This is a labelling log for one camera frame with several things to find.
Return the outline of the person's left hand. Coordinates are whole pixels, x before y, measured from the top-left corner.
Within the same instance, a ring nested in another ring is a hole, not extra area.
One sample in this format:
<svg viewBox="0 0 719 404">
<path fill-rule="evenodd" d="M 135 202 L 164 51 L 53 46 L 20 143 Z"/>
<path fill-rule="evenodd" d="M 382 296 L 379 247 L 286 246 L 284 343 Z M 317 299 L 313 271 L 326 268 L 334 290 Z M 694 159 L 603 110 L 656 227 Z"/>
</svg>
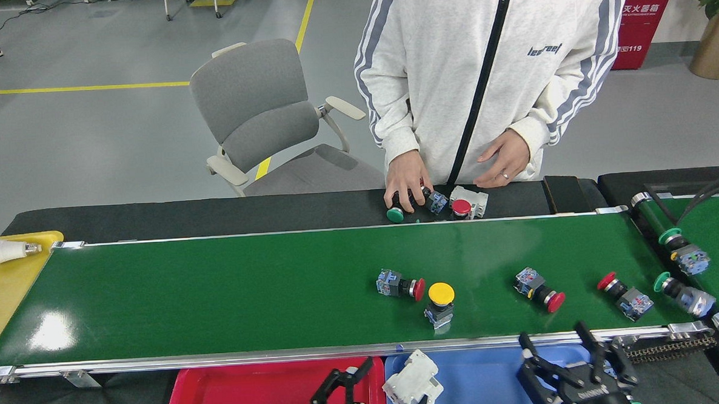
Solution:
<svg viewBox="0 0 719 404">
<path fill-rule="evenodd" d="M 530 150 L 519 133 L 507 129 L 477 161 L 492 161 L 492 165 L 474 179 L 473 185 L 483 189 L 506 187 L 529 164 Z"/>
</svg>

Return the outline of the person's right hand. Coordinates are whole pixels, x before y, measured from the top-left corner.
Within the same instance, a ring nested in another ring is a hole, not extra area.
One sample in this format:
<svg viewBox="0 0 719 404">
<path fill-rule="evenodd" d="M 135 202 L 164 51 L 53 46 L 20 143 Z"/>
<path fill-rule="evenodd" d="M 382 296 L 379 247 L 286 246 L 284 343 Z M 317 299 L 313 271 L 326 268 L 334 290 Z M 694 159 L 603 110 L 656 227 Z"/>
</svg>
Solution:
<svg viewBox="0 0 719 404">
<path fill-rule="evenodd" d="M 415 208 L 410 203 L 410 194 L 414 196 L 417 205 L 423 207 L 426 198 L 421 190 L 422 184 L 429 190 L 433 189 L 427 167 L 418 150 L 409 150 L 392 159 L 386 174 L 386 207 L 390 209 L 393 206 L 393 198 L 397 195 L 401 208 L 407 213 L 413 213 Z"/>
</svg>

